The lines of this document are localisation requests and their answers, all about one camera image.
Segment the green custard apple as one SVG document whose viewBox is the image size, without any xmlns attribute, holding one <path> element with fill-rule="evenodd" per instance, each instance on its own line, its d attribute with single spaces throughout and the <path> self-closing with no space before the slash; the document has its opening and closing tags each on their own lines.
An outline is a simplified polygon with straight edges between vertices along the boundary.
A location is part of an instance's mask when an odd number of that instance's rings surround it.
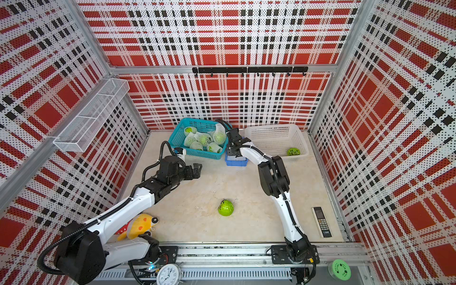
<svg viewBox="0 0 456 285">
<path fill-rule="evenodd" d="M 231 201 L 224 199 L 217 210 L 218 213 L 224 217 L 231 216 L 234 212 L 234 205 Z"/>
<path fill-rule="evenodd" d="M 213 141 L 218 145 L 224 145 L 226 141 L 226 133 L 224 132 L 214 132 Z"/>
<path fill-rule="evenodd" d="M 299 156 L 301 155 L 298 148 L 290 148 L 287 150 L 287 156 Z"/>
</svg>

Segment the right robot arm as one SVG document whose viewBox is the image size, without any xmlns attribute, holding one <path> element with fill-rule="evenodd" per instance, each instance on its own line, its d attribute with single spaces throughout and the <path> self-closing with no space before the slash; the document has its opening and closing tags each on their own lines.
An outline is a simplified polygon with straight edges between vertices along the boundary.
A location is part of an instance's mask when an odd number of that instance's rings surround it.
<svg viewBox="0 0 456 285">
<path fill-rule="evenodd" d="M 243 138 L 237 128 L 227 128 L 229 151 L 247 158 L 257 165 L 260 185 L 277 209 L 283 227 L 286 252 L 295 263 L 316 263 L 316 251 L 301 228 L 290 198 L 290 178 L 283 160 L 269 156 L 258 149 L 248 138 Z"/>
</svg>

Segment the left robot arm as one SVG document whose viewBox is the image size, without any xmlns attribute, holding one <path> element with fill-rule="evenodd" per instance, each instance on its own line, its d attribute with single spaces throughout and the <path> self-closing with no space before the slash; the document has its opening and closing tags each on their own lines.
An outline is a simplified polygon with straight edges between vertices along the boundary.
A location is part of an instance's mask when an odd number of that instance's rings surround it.
<svg viewBox="0 0 456 285">
<path fill-rule="evenodd" d="M 72 222 L 62 237 L 45 248 L 37 265 L 44 273 L 68 276 L 79 285 L 93 281 L 102 271 L 135 261 L 159 261 L 159 241 L 148 230 L 138 237 L 111 243 L 121 226 L 171 193 L 182 181 L 198 179 L 203 166 L 188 166 L 178 156 L 166 156 L 159 162 L 156 175 L 136 185 L 127 198 L 85 223 Z"/>
</svg>

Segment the sleeved custard apple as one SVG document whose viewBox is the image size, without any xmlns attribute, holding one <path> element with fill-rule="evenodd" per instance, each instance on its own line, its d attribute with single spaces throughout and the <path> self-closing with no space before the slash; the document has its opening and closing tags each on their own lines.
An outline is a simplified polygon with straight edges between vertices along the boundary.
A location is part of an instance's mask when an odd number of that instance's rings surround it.
<svg viewBox="0 0 456 285">
<path fill-rule="evenodd" d="M 211 142 L 210 144 L 207 145 L 207 151 L 208 152 L 211 152 L 211 153 L 216 153 L 216 154 L 219 154 L 219 153 L 222 153 L 222 150 L 223 148 L 220 147 L 217 143 L 215 142 Z"/>
<path fill-rule="evenodd" d="M 196 127 L 190 126 L 190 127 L 185 127 L 185 128 L 184 128 L 184 134 L 185 134 L 186 137 L 189 136 L 189 135 L 191 135 L 191 134 L 194 135 L 194 134 L 196 134 L 197 132 L 198 132 L 198 131 L 197 131 L 197 128 L 196 128 Z"/>
<path fill-rule="evenodd" d="M 206 147 L 208 144 L 213 142 L 212 136 L 208 133 L 199 133 L 195 134 L 195 138 L 198 142 L 200 142 L 203 147 Z"/>
<path fill-rule="evenodd" d="M 198 142 L 198 141 L 192 142 L 191 145 L 190 145 L 190 148 L 193 149 L 193 150 L 204 151 L 203 145 L 200 142 Z"/>
</svg>

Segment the blue plastic tray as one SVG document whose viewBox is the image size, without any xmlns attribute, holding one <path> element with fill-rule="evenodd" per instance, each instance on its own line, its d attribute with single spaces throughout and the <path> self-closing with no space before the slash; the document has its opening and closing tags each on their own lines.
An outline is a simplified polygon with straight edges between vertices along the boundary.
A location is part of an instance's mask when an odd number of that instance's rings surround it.
<svg viewBox="0 0 456 285">
<path fill-rule="evenodd" d="M 248 159 L 242 156 L 235 156 L 228 150 L 225 154 L 225 162 L 227 166 L 245 167 L 248 164 Z"/>
</svg>

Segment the teal plastic basket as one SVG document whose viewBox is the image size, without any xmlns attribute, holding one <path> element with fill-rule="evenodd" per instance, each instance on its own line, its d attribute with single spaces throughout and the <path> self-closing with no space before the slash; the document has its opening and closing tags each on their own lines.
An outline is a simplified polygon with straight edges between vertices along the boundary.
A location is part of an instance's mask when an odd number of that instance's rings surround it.
<svg viewBox="0 0 456 285">
<path fill-rule="evenodd" d="M 180 147 L 187 155 L 219 160 L 228 145 L 227 130 L 222 123 L 184 118 L 169 138 L 173 148 Z"/>
</svg>

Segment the white plastic basket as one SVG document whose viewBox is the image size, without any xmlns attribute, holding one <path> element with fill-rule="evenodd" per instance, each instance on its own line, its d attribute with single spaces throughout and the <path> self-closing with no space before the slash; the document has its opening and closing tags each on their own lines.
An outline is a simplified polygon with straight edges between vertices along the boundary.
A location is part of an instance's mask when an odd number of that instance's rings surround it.
<svg viewBox="0 0 456 285">
<path fill-rule="evenodd" d="M 294 124 L 248 127 L 244 134 L 263 153 L 280 156 L 284 161 L 298 160 L 309 154 L 303 132 Z M 298 148 L 301 155 L 287 156 L 290 148 Z"/>
</svg>

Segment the yellow plush toy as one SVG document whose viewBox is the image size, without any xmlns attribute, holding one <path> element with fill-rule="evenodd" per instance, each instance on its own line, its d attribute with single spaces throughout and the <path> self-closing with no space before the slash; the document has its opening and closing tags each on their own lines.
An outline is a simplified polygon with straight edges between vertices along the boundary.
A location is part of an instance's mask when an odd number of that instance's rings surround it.
<svg viewBox="0 0 456 285">
<path fill-rule="evenodd" d="M 117 241 L 135 239 L 142 234 L 152 233 L 154 226 L 159 223 L 159 218 L 141 213 L 135 216 L 127 224 L 123 225 L 116 233 Z"/>
</svg>

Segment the round pressure gauge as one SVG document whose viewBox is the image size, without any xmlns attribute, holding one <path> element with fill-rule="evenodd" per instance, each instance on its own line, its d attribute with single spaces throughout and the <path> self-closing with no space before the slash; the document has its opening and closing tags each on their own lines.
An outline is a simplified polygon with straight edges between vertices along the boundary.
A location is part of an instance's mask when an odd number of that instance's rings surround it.
<svg viewBox="0 0 456 285">
<path fill-rule="evenodd" d="M 157 274 L 157 285 L 178 285 L 181 282 L 182 271 L 176 264 L 163 266 Z"/>
</svg>

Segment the white remote control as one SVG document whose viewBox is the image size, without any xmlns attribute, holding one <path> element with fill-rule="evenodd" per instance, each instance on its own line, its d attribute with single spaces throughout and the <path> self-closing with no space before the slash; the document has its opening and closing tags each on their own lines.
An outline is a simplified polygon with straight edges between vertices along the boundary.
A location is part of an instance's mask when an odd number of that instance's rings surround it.
<svg viewBox="0 0 456 285">
<path fill-rule="evenodd" d="M 325 214 L 321 207 L 312 207 L 313 216 L 317 223 L 319 234 L 322 238 L 332 238 L 332 233 L 328 222 L 326 220 Z"/>
</svg>

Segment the green tape spool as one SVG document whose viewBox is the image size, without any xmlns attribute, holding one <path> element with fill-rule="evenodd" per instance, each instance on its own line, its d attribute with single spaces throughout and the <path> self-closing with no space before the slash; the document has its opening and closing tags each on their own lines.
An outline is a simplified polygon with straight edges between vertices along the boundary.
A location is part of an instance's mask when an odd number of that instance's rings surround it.
<svg viewBox="0 0 456 285">
<path fill-rule="evenodd" d="M 329 275 L 339 281 L 348 281 L 352 276 L 352 271 L 347 262 L 342 259 L 331 261 L 328 265 Z"/>
</svg>

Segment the black hook rail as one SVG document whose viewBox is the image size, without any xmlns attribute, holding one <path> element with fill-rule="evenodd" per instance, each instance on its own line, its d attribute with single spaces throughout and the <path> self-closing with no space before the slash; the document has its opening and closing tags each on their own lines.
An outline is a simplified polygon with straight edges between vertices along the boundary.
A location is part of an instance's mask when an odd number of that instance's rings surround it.
<svg viewBox="0 0 456 285">
<path fill-rule="evenodd" d="M 194 74 L 245 74 L 245 73 L 307 73 L 308 66 L 242 66 L 242 67 L 193 67 Z"/>
</svg>

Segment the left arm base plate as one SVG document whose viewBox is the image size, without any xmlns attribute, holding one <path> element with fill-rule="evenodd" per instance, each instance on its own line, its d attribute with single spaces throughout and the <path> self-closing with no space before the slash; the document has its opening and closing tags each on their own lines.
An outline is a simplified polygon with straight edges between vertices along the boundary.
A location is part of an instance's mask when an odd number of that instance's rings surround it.
<svg viewBox="0 0 456 285">
<path fill-rule="evenodd" d="M 155 266 L 161 267 L 166 264 L 173 264 L 178 257 L 178 247 L 176 246 L 159 246 L 153 248 L 146 256 L 139 260 L 131 261 L 133 266 Z"/>
</svg>

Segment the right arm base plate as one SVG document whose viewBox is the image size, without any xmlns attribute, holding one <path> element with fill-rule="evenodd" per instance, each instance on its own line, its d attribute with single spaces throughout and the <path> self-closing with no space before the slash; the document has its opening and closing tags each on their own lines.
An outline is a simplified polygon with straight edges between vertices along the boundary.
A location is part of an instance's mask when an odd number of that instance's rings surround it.
<svg viewBox="0 0 456 285">
<path fill-rule="evenodd" d="M 273 245 L 270 248 L 273 264 L 319 264 L 320 258 L 315 245 L 304 250 L 294 250 L 290 245 Z"/>
</svg>

